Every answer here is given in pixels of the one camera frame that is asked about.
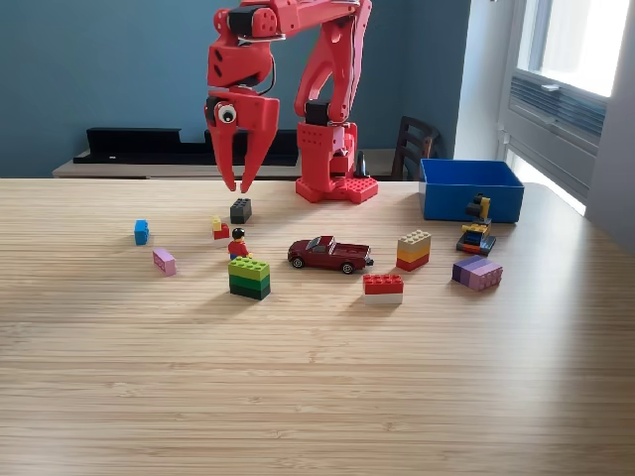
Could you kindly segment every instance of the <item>dark red toy car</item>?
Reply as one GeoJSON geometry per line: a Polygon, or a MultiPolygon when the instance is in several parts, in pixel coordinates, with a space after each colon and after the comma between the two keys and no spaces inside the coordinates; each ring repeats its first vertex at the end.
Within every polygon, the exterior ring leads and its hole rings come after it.
{"type": "Polygon", "coordinates": [[[370,247],[337,243],[332,236],[319,236],[311,241],[297,241],[289,248],[288,259],[297,269],[309,266],[342,270],[346,275],[374,264],[374,261],[370,259],[370,247]]]}

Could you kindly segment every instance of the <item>black lego brick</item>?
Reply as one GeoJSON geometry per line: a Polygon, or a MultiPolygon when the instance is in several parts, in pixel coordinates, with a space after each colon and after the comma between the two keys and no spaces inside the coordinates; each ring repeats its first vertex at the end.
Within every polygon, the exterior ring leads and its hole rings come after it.
{"type": "Polygon", "coordinates": [[[252,298],[262,300],[271,293],[271,286],[268,286],[262,291],[249,290],[241,286],[229,285],[229,292],[233,295],[243,296],[244,298],[252,298]]]}
{"type": "Polygon", "coordinates": [[[239,198],[231,205],[229,217],[234,225],[243,225],[251,216],[251,200],[249,198],[239,198]]]}

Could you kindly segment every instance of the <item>googly eye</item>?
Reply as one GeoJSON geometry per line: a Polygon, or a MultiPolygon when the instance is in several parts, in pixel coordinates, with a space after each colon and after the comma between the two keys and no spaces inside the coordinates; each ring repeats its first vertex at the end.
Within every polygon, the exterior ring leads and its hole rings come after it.
{"type": "Polygon", "coordinates": [[[225,124],[231,124],[236,120],[236,109],[231,104],[218,108],[218,120],[225,124]]]}

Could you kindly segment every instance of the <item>purple lego brick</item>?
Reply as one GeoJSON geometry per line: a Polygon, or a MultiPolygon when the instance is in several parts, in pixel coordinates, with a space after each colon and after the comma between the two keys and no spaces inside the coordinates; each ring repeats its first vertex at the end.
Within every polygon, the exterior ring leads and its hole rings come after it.
{"type": "Polygon", "coordinates": [[[452,267],[452,279],[460,283],[460,275],[461,275],[461,271],[463,270],[463,267],[470,265],[472,263],[475,263],[477,261],[481,261],[482,259],[483,258],[480,256],[472,256],[470,258],[467,258],[466,260],[459,261],[458,263],[454,263],[454,266],[452,267]]]}
{"type": "Polygon", "coordinates": [[[486,260],[483,257],[479,257],[480,260],[474,261],[472,263],[470,263],[467,266],[464,266],[463,269],[460,272],[460,283],[464,286],[469,286],[469,277],[471,276],[472,272],[482,268],[483,266],[487,266],[491,263],[491,261],[486,260]]]}
{"type": "Polygon", "coordinates": [[[483,291],[496,286],[503,278],[503,267],[490,263],[471,272],[468,286],[475,291],[483,291]]]}
{"type": "Polygon", "coordinates": [[[177,261],[174,256],[163,248],[157,248],[152,252],[155,265],[165,273],[166,276],[174,276],[177,273],[177,261]]]}

